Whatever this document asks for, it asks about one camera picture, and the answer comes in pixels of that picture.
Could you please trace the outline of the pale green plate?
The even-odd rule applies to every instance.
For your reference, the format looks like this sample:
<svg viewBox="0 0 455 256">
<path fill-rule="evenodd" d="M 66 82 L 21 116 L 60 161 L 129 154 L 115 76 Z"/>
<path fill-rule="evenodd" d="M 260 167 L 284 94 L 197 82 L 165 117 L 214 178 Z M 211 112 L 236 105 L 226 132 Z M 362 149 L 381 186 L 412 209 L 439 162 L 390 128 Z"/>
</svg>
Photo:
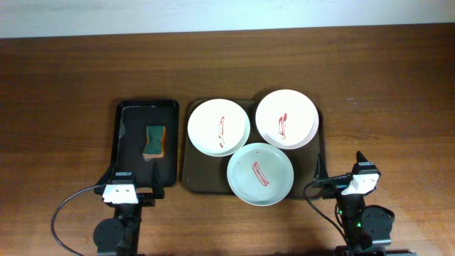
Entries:
<svg viewBox="0 0 455 256">
<path fill-rule="evenodd" d="M 242 201 L 254 206 L 271 206 L 289 194 L 294 183 L 294 168 L 281 149 L 252 143 L 230 158 L 227 181 Z"/>
</svg>

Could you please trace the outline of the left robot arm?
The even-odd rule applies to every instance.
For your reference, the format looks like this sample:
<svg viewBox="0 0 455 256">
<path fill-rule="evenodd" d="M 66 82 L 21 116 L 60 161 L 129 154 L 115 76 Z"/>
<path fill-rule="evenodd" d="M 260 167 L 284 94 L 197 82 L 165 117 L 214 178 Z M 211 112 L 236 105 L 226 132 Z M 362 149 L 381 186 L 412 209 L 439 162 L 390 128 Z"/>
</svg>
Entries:
<svg viewBox="0 0 455 256">
<path fill-rule="evenodd" d="M 102 220 L 94 229 L 93 240 L 98 255 L 134 256 L 138 254 L 141 213 L 144 207 L 154 207 L 164 198 L 157 163 L 151 170 L 150 192 L 137 192 L 136 175 L 117 172 L 101 186 L 102 200 L 113 207 L 114 216 Z"/>
</svg>

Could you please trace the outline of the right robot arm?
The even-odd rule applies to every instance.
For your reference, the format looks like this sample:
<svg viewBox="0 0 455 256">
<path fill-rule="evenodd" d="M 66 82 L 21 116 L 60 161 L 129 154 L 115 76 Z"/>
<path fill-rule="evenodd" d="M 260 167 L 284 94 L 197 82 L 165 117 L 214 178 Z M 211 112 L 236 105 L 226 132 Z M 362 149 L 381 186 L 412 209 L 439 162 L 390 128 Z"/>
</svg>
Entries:
<svg viewBox="0 0 455 256">
<path fill-rule="evenodd" d="M 409 250 L 387 250 L 395 214 L 382 206 L 366 205 L 364 197 L 376 189 L 381 176 L 376 165 L 356 152 L 351 172 L 334 177 L 316 178 L 305 188 L 317 188 L 317 198 L 335 199 L 335 217 L 324 215 L 303 192 L 306 202 L 341 234 L 345 245 L 335 255 L 412 255 Z"/>
</svg>

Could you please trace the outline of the cream plate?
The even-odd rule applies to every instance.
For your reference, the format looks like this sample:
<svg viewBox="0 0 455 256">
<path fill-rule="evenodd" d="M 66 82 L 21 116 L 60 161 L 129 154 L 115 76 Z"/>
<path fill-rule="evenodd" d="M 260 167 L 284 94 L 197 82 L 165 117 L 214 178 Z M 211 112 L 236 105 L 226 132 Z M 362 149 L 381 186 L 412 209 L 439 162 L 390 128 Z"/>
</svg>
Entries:
<svg viewBox="0 0 455 256">
<path fill-rule="evenodd" d="M 187 131 L 198 151 L 208 156 L 228 156 L 246 143 L 250 120 L 246 111 L 231 100 L 207 100 L 190 114 Z"/>
</svg>

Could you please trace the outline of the pinkish white plate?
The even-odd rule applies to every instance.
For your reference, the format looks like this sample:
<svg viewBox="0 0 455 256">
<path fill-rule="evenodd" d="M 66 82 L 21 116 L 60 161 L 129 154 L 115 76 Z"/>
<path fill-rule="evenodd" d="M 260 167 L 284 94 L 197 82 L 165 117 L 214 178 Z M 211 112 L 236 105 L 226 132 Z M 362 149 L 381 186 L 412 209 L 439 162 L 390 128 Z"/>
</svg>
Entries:
<svg viewBox="0 0 455 256">
<path fill-rule="evenodd" d="M 319 128 L 315 104 L 296 90 L 276 90 L 258 104 L 255 124 L 262 138 L 280 149 L 307 145 Z"/>
</svg>

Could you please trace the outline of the green orange sponge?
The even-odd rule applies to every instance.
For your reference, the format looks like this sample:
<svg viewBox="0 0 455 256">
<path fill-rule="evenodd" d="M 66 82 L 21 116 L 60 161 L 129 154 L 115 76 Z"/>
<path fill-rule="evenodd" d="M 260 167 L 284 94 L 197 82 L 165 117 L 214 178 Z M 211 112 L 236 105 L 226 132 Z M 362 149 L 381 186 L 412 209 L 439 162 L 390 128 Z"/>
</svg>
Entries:
<svg viewBox="0 0 455 256">
<path fill-rule="evenodd" d="M 146 145 L 142 154 L 145 161 L 149 161 L 151 159 L 160 159 L 164 157 L 165 138 L 165 126 L 146 127 Z"/>
</svg>

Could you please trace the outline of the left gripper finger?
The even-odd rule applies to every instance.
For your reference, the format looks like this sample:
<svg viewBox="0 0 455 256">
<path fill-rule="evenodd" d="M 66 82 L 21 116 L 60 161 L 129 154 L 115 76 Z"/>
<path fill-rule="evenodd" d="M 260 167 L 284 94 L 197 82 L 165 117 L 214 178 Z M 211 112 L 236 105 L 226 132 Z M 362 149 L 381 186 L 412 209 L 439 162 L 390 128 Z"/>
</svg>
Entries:
<svg viewBox="0 0 455 256">
<path fill-rule="evenodd" d="M 115 163 L 111 162 L 110 165 L 108 166 L 107 170 L 105 171 L 105 173 L 98 180 L 97 184 L 98 185 L 105 185 L 106 183 L 108 183 L 110 176 L 114 172 L 115 172 Z"/>
<path fill-rule="evenodd" d="M 159 178 L 159 165 L 157 161 L 153 162 L 152 171 L 151 171 L 151 183 L 150 187 L 152 189 L 159 188 L 161 186 L 160 178 Z"/>
</svg>

